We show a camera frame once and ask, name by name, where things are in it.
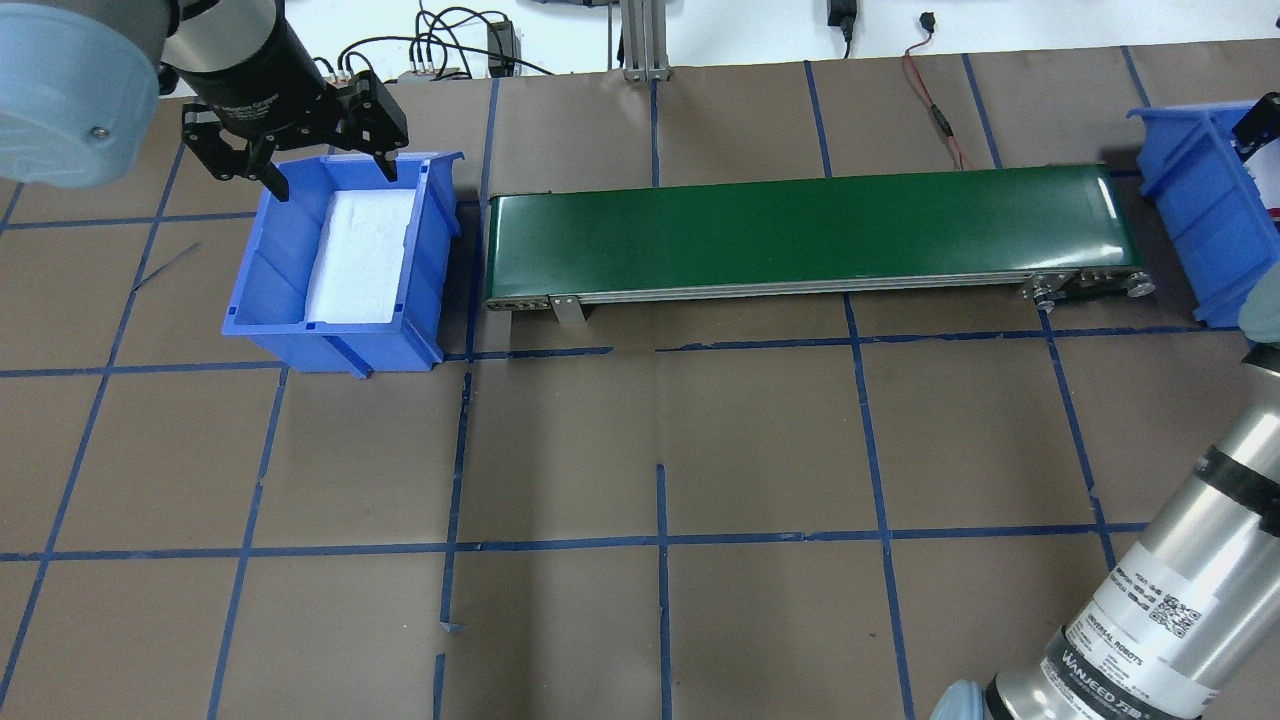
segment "conveyor belt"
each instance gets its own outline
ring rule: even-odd
[[[1056,290],[1140,263],[1102,165],[521,195],[492,204],[486,306]]]

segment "metal bracket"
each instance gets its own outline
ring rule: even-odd
[[[1055,293],[1075,275],[1075,270],[1036,273],[1027,278],[1027,282],[1023,283],[1023,287],[1018,292],[1023,296],[1023,300],[1036,302],[1037,310],[1050,313],[1056,305]]]
[[[667,0],[622,0],[622,76],[631,82],[669,79]]]
[[[576,295],[553,295],[550,300],[552,310],[556,311],[556,319],[562,324],[586,322],[586,315],[582,313],[582,304],[577,301]]]

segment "cable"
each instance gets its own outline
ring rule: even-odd
[[[424,33],[422,33],[422,17],[424,15],[426,15],[426,17],[429,17],[431,19],[431,23],[426,27],[426,33],[425,33],[426,37],[434,37],[435,36],[435,26],[436,26],[436,23],[439,23],[440,24],[440,29],[443,29],[444,32],[449,33],[449,37],[453,40],[453,44],[454,45],[461,45],[458,42],[457,33],[453,32],[453,28],[461,26],[462,23],[456,23],[456,24],[452,24],[452,26],[448,24],[448,23],[445,23],[444,22],[444,13],[440,13],[439,15],[436,15],[436,14],[429,13],[426,10],[419,12],[419,14],[413,17],[413,35],[416,35],[417,37],[422,37],[424,36]],[[424,41],[415,41],[415,42],[412,42],[408,46],[408,51],[410,51],[411,55],[413,53],[413,49],[415,47],[417,49],[417,59],[419,59],[420,63],[422,60],[422,42]],[[436,79],[439,79],[444,74],[445,68],[448,68],[448,65],[449,65],[449,49],[448,47],[443,47],[443,50],[444,50],[444,56],[440,58],[440,68],[435,73],[435,78]],[[471,63],[467,61],[466,53],[458,53],[458,56],[462,59],[462,69],[468,76],[472,74],[471,73]],[[429,41],[426,41],[426,58],[428,58],[428,60],[430,60],[433,63],[435,61],[435,59],[431,56],[431,44]]]
[[[955,131],[951,129],[951,123],[947,120],[947,117],[942,114],[938,104],[933,101],[933,95],[929,92],[929,86],[924,85],[924,76],[920,74],[920,68],[916,67],[915,58],[911,58],[911,50],[924,47],[933,41],[933,31],[937,27],[937,20],[933,18],[933,13],[920,14],[920,27],[925,33],[928,33],[928,36],[908,47],[906,51],[902,53],[902,61],[911,70],[911,74],[915,76],[915,82],[919,83],[922,99],[924,100],[924,104],[928,105],[929,114],[933,115],[933,122],[938,126],[938,131],[942,132],[943,141],[947,145],[947,154],[950,155],[951,149],[955,149],[952,163],[956,165],[956,169],[964,170],[965,164],[969,165],[970,170],[975,169],[973,160],[970,160],[969,155],[965,154],[963,147],[960,147],[960,140],[956,137]]]
[[[366,64],[366,65],[369,65],[369,69],[370,69],[370,70],[372,70],[372,69],[374,69],[374,64],[372,64],[372,63],[370,63],[370,61],[369,61],[369,58],[365,58],[365,55],[364,55],[362,53],[347,53],[347,72],[348,72],[348,73],[355,73],[355,70],[353,70],[353,69],[352,69],[352,67],[351,67],[351,56],[352,56],[352,55],[356,55],[357,58],[360,58],[361,60],[364,60],[364,61],[365,61],[365,64]]]
[[[342,53],[338,54],[339,64],[342,63],[342,58],[346,58],[347,55],[349,55],[351,51],[355,50],[356,47],[360,47],[361,45],[367,45],[370,42],[381,42],[381,41],[387,41],[387,40],[398,40],[398,41],[402,41],[402,42],[430,42],[430,44],[434,44],[434,45],[439,45],[440,47],[452,47],[454,50],[461,50],[461,51],[466,51],[466,53],[476,53],[479,55],[486,55],[489,58],[506,59],[506,60],[509,60],[509,61],[516,63],[518,65],[524,65],[524,67],[526,67],[526,68],[529,68],[531,70],[538,70],[539,73],[543,73],[545,76],[553,76],[553,74],[556,74],[556,73],[548,70],[547,68],[541,68],[541,67],[535,65],[532,63],[521,60],[518,58],[508,58],[508,56],[504,56],[504,55],[499,55],[497,53],[490,53],[488,50],[480,50],[479,47],[470,47],[470,46],[466,46],[466,45],[457,45],[457,44],[444,42],[443,40],[440,40],[438,37],[434,37],[434,36],[410,37],[407,35],[379,35],[376,37],[366,37],[364,40],[357,40],[356,42],[352,42],[351,45],[348,45],[347,47],[344,47],[342,50]]]

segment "black cable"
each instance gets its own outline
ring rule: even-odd
[[[417,37],[422,37],[422,35],[424,35],[422,33],[422,22],[421,22],[424,15],[426,15],[426,17],[429,17],[431,19],[431,24],[429,24],[426,27],[426,33],[425,35],[428,37],[434,37],[435,36],[435,24],[440,23],[440,29],[443,29],[444,32],[449,33],[449,37],[453,40],[454,45],[461,46],[461,42],[458,41],[458,36],[457,36],[457,33],[453,32],[453,28],[461,26],[462,23],[454,23],[452,26],[448,24],[444,20],[444,13],[440,13],[439,15],[436,15],[436,14],[433,14],[433,13],[429,13],[429,12],[425,12],[425,10],[419,12],[419,14],[413,17],[413,33]],[[413,53],[415,47],[417,49],[417,59],[419,59],[419,61],[421,61],[422,60],[422,42],[421,41],[412,42],[410,45],[410,47],[408,47],[410,53]],[[449,49],[444,47],[443,50],[444,50],[444,56],[440,58],[440,68],[435,73],[436,78],[439,78],[440,76],[443,76],[444,74],[444,69],[448,68],[448,65],[449,65]],[[471,74],[471,63],[467,61],[466,53],[458,53],[458,56],[462,58],[462,69],[466,70],[466,73],[470,76]],[[430,60],[431,63],[435,61],[435,59],[431,56],[431,44],[430,42],[426,42],[426,59]]]
[[[355,56],[360,58],[361,60],[364,60],[364,61],[365,61],[365,64],[366,64],[366,65],[369,65],[369,69],[370,69],[370,70],[372,70],[372,69],[374,69],[374,64],[372,64],[372,63],[370,63],[370,61],[369,61],[369,58],[365,58],[365,55],[364,55],[362,53],[347,53],[347,72],[348,72],[348,73],[352,73],[352,74],[355,74],[355,70],[353,70],[353,69],[352,69],[352,67],[351,67],[351,56],[352,56],[352,55],[355,55]]]
[[[364,40],[357,40],[356,42],[352,42],[351,45],[348,45],[347,47],[344,47],[342,50],[342,53],[338,54],[339,63],[340,63],[340,58],[344,58],[344,56],[349,55],[351,51],[355,50],[356,47],[360,47],[361,45],[366,45],[369,42],[381,42],[384,40],[399,40],[402,42],[424,42],[424,41],[425,42],[431,42],[431,44],[439,45],[440,47],[452,47],[454,50],[462,50],[462,51],[466,51],[466,53],[476,53],[476,54],[480,54],[480,55],[488,55],[489,58],[499,58],[499,59],[511,60],[512,63],[516,63],[517,65],[524,65],[524,67],[526,67],[526,68],[529,68],[531,70],[538,70],[538,72],[540,72],[540,73],[543,73],[545,76],[553,76],[553,74],[556,74],[556,73],[548,70],[547,68],[538,67],[538,65],[535,65],[532,63],[521,60],[518,58],[506,58],[503,55],[498,55],[497,53],[490,53],[488,50],[480,50],[479,47],[468,47],[466,45],[456,45],[456,44],[444,42],[439,37],[434,37],[434,36],[428,36],[428,37],[408,37],[407,35],[379,35],[376,37],[366,37]]]
[[[422,5],[422,0],[417,0],[417,9],[419,10],[426,10],[426,8]],[[447,10],[440,10],[440,14],[443,15],[444,13],[448,13],[449,10],[453,10],[453,9],[457,9],[457,10],[470,10],[472,13],[475,12],[475,10],[471,10],[470,8],[449,8]],[[484,10],[484,12],[481,12],[479,14],[481,14],[481,15],[498,15],[502,19],[504,19],[507,22],[511,22],[511,17],[507,15],[507,13],[503,13],[502,10]]]
[[[509,56],[507,55],[507,49],[502,46],[502,36],[498,35],[498,29],[493,27],[493,23],[489,22],[489,18],[486,18],[485,14],[497,14],[497,15],[500,15],[504,22],[509,23],[511,18],[507,17],[507,13],[503,13],[500,10],[484,10],[483,13],[477,13],[477,12],[472,10],[471,8],[462,8],[462,6],[458,6],[458,5],[452,5],[452,6],[445,8],[445,9],[443,9],[443,10],[439,12],[438,17],[440,18],[442,23],[444,22],[444,15],[447,15],[449,13],[466,13],[467,14],[467,19],[465,19],[462,22],[458,22],[458,23],[454,23],[452,26],[445,26],[445,27],[449,28],[449,35],[453,36],[453,42],[454,44],[458,44],[458,37],[457,37],[457,35],[453,35],[453,29],[452,28],[461,27],[461,26],[466,24],[468,20],[472,20],[472,19],[480,20],[481,23],[484,23],[484,27],[485,27],[485,31],[486,31],[485,37],[493,36],[494,42],[498,45],[498,55],[502,59],[503,64],[506,64],[506,61],[508,60]],[[467,73],[468,74],[471,73],[471,68],[467,68]]]

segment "connector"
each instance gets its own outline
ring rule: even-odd
[[[858,0],[827,0],[827,27],[838,27],[845,36],[845,58],[854,47],[854,26],[858,24]]]

